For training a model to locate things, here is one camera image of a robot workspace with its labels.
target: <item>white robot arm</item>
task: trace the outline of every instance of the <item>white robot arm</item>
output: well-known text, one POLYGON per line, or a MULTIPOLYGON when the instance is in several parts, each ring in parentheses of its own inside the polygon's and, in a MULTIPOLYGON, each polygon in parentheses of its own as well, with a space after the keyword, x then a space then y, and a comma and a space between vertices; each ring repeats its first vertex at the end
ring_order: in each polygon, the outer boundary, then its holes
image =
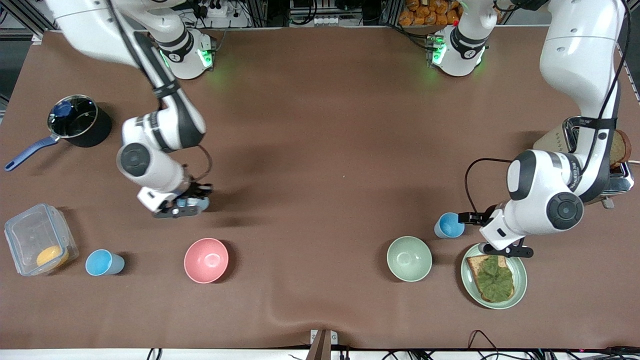
MULTIPOLYGON (((132 4, 173 6, 173 3, 183 1, 47 2, 63 34, 78 51, 100 60, 137 67, 153 86, 159 100, 158 110, 124 122, 122 148, 116 163, 122 174, 142 186, 138 199, 159 218, 197 215, 208 205, 211 186, 196 183, 196 179, 168 155, 175 150, 198 146, 206 126, 163 57, 145 34, 130 27, 122 13, 141 10, 132 4)), ((178 28, 182 31, 184 25, 180 23, 178 28)))
MULTIPOLYGON (((522 246, 525 236, 560 233, 575 227, 582 218, 584 203, 600 195, 607 185, 619 101, 613 62, 625 14, 621 1, 624 0, 550 1, 548 9, 553 18, 540 57, 540 70, 547 83, 569 95, 580 108, 577 148, 573 153, 521 153, 507 172, 510 199, 483 214, 460 214, 462 222, 481 226, 480 233, 488 242, 481 244, 481 251, 531 257, 533 251, 522 246)), ((490 0, 478 3, 486 7, 481 13, 493 12, 490 0)), ((461 25, 467 15, 462 16, 461 25)), ((484 39, 486 28, 478 30, 478 26, 495 24, 476 23, 475 29, 484 39)), ((442 70, 462 75, 475 65, 474 58, 464 58, 454 46, 440 64, 442 70)))

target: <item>light blue cup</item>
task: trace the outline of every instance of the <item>light blue cup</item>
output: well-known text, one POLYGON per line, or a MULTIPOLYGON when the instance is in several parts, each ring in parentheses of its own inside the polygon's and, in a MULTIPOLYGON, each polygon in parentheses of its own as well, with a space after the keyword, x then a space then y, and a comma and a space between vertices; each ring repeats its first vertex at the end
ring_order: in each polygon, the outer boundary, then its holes
POLYGON ((433 231, 441 239, 457 238, 465 231, 465 224, 458 222, 458 214, 444 213, 433 227, 433 231))
POLYGON ((100 249, 89 255, 84 268, 92 276, 113 275, 122 271, 124 259, 109 250, 100 249))

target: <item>saucepan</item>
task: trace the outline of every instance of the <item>saucepan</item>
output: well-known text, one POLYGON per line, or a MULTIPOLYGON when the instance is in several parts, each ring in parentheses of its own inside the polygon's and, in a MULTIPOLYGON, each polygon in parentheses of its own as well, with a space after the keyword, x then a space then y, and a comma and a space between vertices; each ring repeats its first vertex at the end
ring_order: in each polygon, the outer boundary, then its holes
POLYGON ((85 95, 71 95, 58 101, 49 113, 47 127, 51 136, 40 139, 22 151, 4 166, 12 171, 36 151, 56 145, 65 139, 79 147, 96 146, 109 136, 111 117, 85 95))

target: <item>blue pan handle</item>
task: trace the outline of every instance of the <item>blue pan handle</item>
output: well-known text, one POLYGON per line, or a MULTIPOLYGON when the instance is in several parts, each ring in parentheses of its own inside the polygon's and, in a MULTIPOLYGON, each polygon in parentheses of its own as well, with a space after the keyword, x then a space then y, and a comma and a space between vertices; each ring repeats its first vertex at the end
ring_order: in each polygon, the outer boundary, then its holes
POLYGON ((42 149, 43 147, 56 145, 60 140, 60 137, 56 135, 47 136, 44 139, 38 140, 35 143, 31 144, 28 148, 24 149, 18 156, 13 158, 13 160, 9 161, 4 166, 4 171, 11 171, 18 167, 24 160, 27 160, 31 155, 35 154, 36 151, 42 149))

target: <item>brown table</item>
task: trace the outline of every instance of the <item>brown table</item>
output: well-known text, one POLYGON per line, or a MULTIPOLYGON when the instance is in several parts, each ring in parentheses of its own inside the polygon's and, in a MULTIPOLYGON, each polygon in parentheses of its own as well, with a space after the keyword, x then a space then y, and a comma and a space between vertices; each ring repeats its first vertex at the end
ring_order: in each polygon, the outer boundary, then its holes
MULTIPOLYGON (((612 211, 588 207, 567 233, 531 236, 527 294, 506 311, 478 306, 461 286, 477 229, 433 234, 440 214, 470 209, 472 160, 512 158, 578 114, 540 76, 545 32, 496 29, 461 79, 427 68, 391 29, 229 32, 215 71, 182 82, 209 130, 214 211, 178 220, 153 219, 115 166, 120 124, 154 109, 147 82, 46 34, 0 127, 3 163, 47 134, 45 116, 66 95, 93 97, 116 125, 97 147, 62 143, 0 174, 2 223, 46 202, 64 212, 81 252, 55 274, 22 277, 0 246, 0 347, 282 347, 324 327, 367 348, 465 347, 474 329, 499 347, 639 344, 638 191, 612 211), (417 283, 386 267, 388 245, 407 234, 434 254, 417 283), (231 266, 221 281, 195 284, 182 258, 210 236, 227 244, 231 266), (123 275, 85 273, 99 248, 125 253, 123 275)), ((619 128, 636 142, 638 103, 626 76, 621 84, 619 128)), ((174 156, 194 173, 205 167, 198 149, 174 156)), ((499 163, 474 168, 479 207, 508 196, 505 173, 499 163)))

